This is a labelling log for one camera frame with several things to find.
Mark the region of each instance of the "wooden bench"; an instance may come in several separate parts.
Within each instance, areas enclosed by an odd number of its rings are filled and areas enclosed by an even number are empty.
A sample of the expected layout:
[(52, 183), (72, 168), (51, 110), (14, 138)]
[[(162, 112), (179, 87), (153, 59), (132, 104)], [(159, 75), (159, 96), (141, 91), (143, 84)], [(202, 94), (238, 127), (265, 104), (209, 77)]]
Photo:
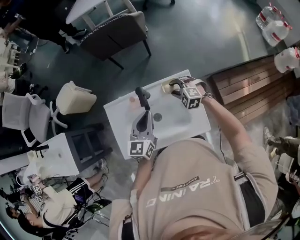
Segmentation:
[(295, 77), (278, 72), (272, 56), (213, 74), (208, 83), (216, 99), (245, 124), (284, 101)]

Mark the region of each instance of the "water bottle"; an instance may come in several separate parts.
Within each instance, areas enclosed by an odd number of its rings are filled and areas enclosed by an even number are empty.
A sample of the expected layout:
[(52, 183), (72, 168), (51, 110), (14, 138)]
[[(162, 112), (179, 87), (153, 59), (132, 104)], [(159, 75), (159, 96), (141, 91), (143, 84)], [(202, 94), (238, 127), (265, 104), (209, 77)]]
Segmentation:
[(289, 34), (290, 26), (287, 22), (272, 21), (263, 30), (262, 35), (264, 39), (273, 47), (280, 41), (286, 38)]
[(264, 7), (263, 10), (256, 17), (256, 23), (261, 28), (264, 29), (270, 22), (279, 20), (280, 16), (278, 14), (278, 9), (276, 7)]
[(276, 55), (274, 58), (274, 64), (279, 72), (284, 73), (287, 70), (298, 68), (299, 60), (299, 49), (290, 47)]

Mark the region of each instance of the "concrete floor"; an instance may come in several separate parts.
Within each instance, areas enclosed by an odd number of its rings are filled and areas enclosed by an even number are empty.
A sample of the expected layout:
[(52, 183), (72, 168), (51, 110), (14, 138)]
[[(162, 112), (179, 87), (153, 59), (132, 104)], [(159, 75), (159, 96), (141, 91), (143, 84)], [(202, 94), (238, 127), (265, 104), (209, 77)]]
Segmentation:
[[(128, 198), (133, 173), (137, 163), (124, 161), (107, 122), (103, 105), (133, 91), (177, 72), (189, 69), (192, 76), (200, 78), (224, 68), (248, 60), (276, 53), (278, 50), (266, 44), (255, 23), (260, 8), (247, 0), (177, 0), (174, 6), (169, 0), (150, 0), (145, 12), (148, 43), (152, 57), (148, 57), (142, 43), (116, 54), (114, 58), (125, 70), (121, 71), (110, 61), (100, 61), (74, 45), (66, 55), (54, 43), (38, 47), (29, 62), (33, 82), (47, 85), (49, 91), (42, 97), (49, 102), (56, 98), (62, 85), (74, 81), (76, 85), (93, 90), (96, 104), (86, 114), (60, 117), (70, 123), (70, 129), (104, 122), (105, 142), (113, 148), (107, 158), (109, 179), (101, 195), (108, 199)], [(113, 12), (124, 10), (120, 0), (109, 2)], [(137, 10), (143, 1), (133, 1)], [(90, 16), (99, 23), (108, 17), (105, 7), (99, 6)], [(74, 23), (86, 27), (82, 20)], [(247, 124), (246, 129), (258, 145), (263, 145), (263, 127), (267, 125), (275, 135), (293, 135), (289, 126), (287, 106), (277, 105), (269, 113)], [(213, 146), (220, 154), (218, 127), (208, 112), (211, 123)], [(225, 138), (223, 151), (232, 155)], [(92, 168), (82, 173), (89, 176)], [(110, 207), (103, 213), (109, 216)], [(90, 221), (75, 236), (77, 240), (108, 239), (108, 228)]]

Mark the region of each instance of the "beige t-shirt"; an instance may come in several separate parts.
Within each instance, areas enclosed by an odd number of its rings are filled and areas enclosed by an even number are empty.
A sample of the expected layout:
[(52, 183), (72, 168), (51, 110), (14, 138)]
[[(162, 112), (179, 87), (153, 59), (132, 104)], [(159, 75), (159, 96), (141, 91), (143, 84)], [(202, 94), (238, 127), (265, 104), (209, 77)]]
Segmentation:
[[(278, 186), (265, 150), (251, 144), (234, 160), (255, 178), (269, 215)], [(242, 232), (234, 175), (233, 167), (222, 163), (204, 140), (188, 139), (170, 145), (158, 156), (138, 201), (135, 218), (140, 239), (169, 239), (197, 225)], [(132, 209), (129, 201), (120, 200), (113, 202), (112, 208), (110, 239), (116, 240), (120, 223)]]

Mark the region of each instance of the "plastic container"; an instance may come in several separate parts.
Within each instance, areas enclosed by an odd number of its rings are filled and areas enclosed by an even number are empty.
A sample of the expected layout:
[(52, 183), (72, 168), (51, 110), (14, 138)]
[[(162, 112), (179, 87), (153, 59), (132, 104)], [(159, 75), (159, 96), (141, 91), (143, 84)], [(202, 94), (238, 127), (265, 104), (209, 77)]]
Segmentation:
[(286, 38), (289, 34), (290, 26), (287, 22), (272, 21), (262, 30), (264, 39), (273, 47)]
[(94, 105), (97, 97), (91, 94), (91, 90), (77, 87), (72, 81), (61, 88), (56, 106), (63, 115), (72, 113), (86, 113)]
[(264, 29), (270, 22), (280, 20), (278, 9), (276, 7), (264, 7), (263, 10), (256, 17), (256, 24)]
[(287, 70), (298, 68), (299, 60), (299, 49), (290, 47), (276, 55), (274, 58), (274, 64), (279, 72), (284, 73)]

